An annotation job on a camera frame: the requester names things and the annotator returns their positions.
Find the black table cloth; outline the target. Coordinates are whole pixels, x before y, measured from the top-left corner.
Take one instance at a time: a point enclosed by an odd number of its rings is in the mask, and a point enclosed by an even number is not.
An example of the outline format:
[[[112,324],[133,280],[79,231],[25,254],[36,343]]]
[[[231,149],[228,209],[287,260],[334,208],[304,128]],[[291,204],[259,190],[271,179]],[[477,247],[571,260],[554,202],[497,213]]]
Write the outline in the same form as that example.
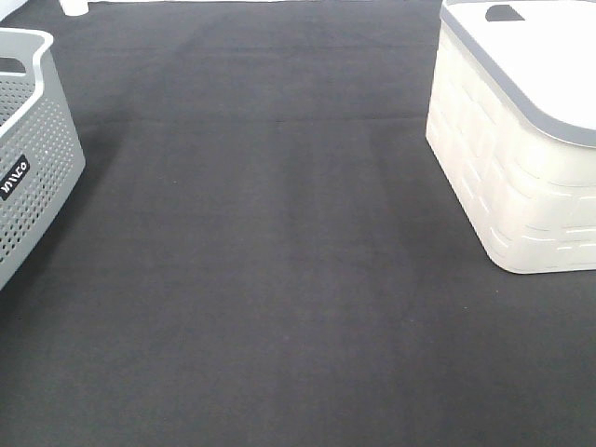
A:
[[[87,164],[1,292],[5,446],[591,446],[595,275],[486,256],[437,1],[30,1]]]

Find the white basket with grey rim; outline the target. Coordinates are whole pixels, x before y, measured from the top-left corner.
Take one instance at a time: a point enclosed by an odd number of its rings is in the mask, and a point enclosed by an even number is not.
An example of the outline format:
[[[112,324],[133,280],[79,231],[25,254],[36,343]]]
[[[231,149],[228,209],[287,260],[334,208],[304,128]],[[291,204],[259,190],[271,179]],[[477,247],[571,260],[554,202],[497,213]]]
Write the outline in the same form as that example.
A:
[[[595,266],[595,5],[445,1],[426,137],[488,257]]]

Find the grey perforated laundry basket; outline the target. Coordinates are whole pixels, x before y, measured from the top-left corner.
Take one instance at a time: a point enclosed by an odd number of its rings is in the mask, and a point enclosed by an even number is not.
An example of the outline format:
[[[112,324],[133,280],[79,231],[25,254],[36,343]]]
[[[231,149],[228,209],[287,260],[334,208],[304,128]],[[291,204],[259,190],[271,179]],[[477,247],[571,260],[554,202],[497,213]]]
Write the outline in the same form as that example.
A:
[[[44,31],[4,28],[1,56],[1,281],[46,233],[86,160]]]

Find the white cup at table edge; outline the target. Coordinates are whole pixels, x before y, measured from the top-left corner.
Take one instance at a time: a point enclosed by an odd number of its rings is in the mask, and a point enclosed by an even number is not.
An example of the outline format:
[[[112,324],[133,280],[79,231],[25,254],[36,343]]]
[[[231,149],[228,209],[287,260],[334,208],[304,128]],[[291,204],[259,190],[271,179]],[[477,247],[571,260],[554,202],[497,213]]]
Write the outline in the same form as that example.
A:
[[[68,17],[79,17],[88,14],[88,0],[59,0],[63,13]]]

